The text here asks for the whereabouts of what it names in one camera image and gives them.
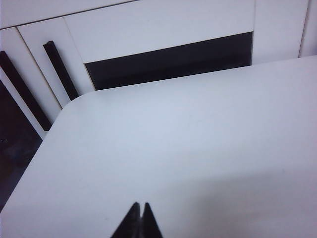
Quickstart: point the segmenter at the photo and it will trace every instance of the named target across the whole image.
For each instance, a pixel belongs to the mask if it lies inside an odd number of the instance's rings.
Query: cabinet door
[[[1,50],[6,52],[33,97],[53,123],[61,107],[16,28],[1,30]],[[44,138],[44,130],[2,69],[1,80],[36,132]]]
[[[257,0],[252,64],[299,55],[308,0]]]
[[[86,11],[127,0],[1,0],[1,28]]]
[[[95,90],[63,18],[19,26],[18,29],[62,107],[70,99],[43,47],[48,41],[54,41],[78,94]]]
[[[254,0],[134,1],[65,20],[84,63],[253,31]]]

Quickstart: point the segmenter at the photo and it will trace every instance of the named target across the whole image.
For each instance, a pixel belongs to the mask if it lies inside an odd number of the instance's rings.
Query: white drawer front
[[[84,63],[253,30],[254,0],[147,0],[65,17]]]

